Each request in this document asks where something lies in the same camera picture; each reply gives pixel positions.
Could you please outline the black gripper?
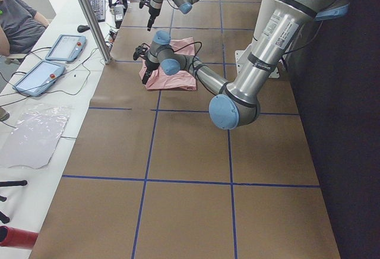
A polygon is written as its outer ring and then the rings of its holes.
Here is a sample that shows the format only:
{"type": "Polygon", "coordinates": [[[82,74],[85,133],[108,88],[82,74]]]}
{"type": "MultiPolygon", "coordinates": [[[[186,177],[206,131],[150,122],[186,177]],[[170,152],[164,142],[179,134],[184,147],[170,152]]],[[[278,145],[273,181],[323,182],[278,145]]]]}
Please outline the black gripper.
{"type": "Polygon", "coordinates": [[[151,31],[151,28],[155,22],[155,19],[160,15],[160,8],[157,9],[154,7],[150,7],[148,12],[149,12],[150,18],[148,20],[147,30],[151,31]]]}
{"type": "Polygon", "coordinates": [[[142,78],[142,83],[147,84],[149,78],[152,75],[152,72],[157,70],[157,63],[151,62],[150,60],[145,61],[146,70],[142,78]]]}

